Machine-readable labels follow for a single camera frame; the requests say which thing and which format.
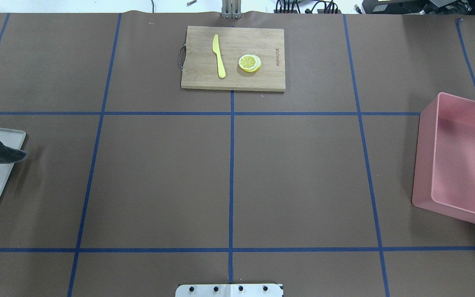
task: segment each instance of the toy lemon slice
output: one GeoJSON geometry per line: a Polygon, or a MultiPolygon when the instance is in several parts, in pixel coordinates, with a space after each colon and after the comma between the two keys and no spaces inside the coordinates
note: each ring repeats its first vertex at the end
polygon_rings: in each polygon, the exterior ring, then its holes
{"type": "Polygon", "coordinates": [[[245,54],[239,58],[239,67],[248,73],[258,71],[261,67],[260,57],[253,54],[245,54]]]}

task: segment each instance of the yellow knife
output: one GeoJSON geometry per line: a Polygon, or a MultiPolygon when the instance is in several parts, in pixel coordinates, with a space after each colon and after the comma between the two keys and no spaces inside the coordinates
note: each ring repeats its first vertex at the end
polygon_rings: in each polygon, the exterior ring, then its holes
{"type": "Polygon", "coordinates": [[[214,35],[214,41],[212,41],[212,51],[217,56],[217,75],[219,78],[225,78],[225,66],[223,66],[223,60],[221,59],[221,51],[219,50],[219,35],[214,35]]]}

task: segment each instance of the white floor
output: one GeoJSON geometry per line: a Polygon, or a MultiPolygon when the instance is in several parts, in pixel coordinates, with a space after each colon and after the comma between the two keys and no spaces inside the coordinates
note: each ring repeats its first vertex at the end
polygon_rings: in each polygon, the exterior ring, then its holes
{"type": "MultiPolygon", "coordinates": [[[[155,12],[207,12],[221,11],[221,0],[198,0],[186,6],[190,0],[153,0],[155,12]]],[[[354,5],[362,7],[362,0],[337,0],[342,13],[356,13],[354,5]]],[[[242,0],[241,10],[272,13],[276,0],[242,0]]],[[[300,10],[311,8],[315,1],[304,0],[300,10]]],[[[131,10],[151,12],[151,0],[0,0],[0,12],[7,13],[119,13],[131,10]]]]}

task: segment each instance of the table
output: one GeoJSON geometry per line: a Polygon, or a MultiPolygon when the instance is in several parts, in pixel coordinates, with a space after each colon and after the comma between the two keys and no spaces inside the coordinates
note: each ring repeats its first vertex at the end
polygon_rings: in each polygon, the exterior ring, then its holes
{"type": "Polygon", "coordinates": [[[475,295],[475,225],[411,204],[420,112],[474,82],[475,16],[0,14],[0,296],[475,295]],[[286,92],[181,89],[187,25],[283,28],[286,92]]]}

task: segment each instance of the black cable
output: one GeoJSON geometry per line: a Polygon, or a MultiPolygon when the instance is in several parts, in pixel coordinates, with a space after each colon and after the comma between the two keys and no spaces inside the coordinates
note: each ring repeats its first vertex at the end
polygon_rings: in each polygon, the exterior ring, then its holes
{"type": "Polygon", "coordinates": [[[306,13],[313,13],[315,10],[315,7],[320,3],[324,3],[324,13],[338,13],[338,5],[334,3],[332,0],[331,1],[324,1],[324,0],[318,0],[315,5],[309,10],[309,8],[306,9],[306,13]]]}
{"type": "Polygon", "coordinates": [[[316,7],[319,3],[321,3],[321,2],[324,4],[324,9],[326,9],[326,8],[327,8],[327,2],[325,2],[325,1],[320,1],[320,0],[319,0],[319,1],[317,1],[317,2],[315,3],[315,5],[313,5],[313,7],[311,8],[311,12],[310,12],[310,13],[313,13],[313,11],[315,10],[315,7],[316,7]]]}
{"type": "Polygon", "coordinates": [[[298,13],[301,13],[300,12],[300,5],[298,5],[298,0],[293,0],[292,1],[291,13],[292,13],[292,11],[294,11],[294,4],[296,4],[296,8],[298,8],[298,13]]]}
{"type": "Polygon", "coordinates": [[[362,10],[360,10],[360,7],[358,7],[357,4],[355,4],[355,11],[362,14],[362,10]]]}

